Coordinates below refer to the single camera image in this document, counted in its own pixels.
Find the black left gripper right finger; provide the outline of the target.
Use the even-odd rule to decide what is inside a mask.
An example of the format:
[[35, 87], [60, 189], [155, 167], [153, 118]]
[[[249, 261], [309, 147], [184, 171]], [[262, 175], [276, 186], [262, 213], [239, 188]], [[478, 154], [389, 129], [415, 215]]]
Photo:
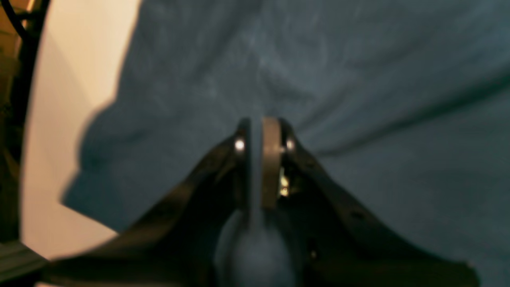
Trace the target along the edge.
[[427, 253], [336, 184], [281, 118], [262, 119], [261, 206], [288, 217], [303, 287], [478, 287], [466, 263]]

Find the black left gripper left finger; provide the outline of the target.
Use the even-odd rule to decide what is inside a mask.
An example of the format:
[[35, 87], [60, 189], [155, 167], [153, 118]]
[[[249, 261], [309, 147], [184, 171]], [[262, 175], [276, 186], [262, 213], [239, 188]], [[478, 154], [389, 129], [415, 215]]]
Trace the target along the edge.
[[219, 233], [249, 201], [250, 121], [206, 153], [131, 227], [88, 252], [52, 260], [42, 282], [61, 287], [213, 287]]

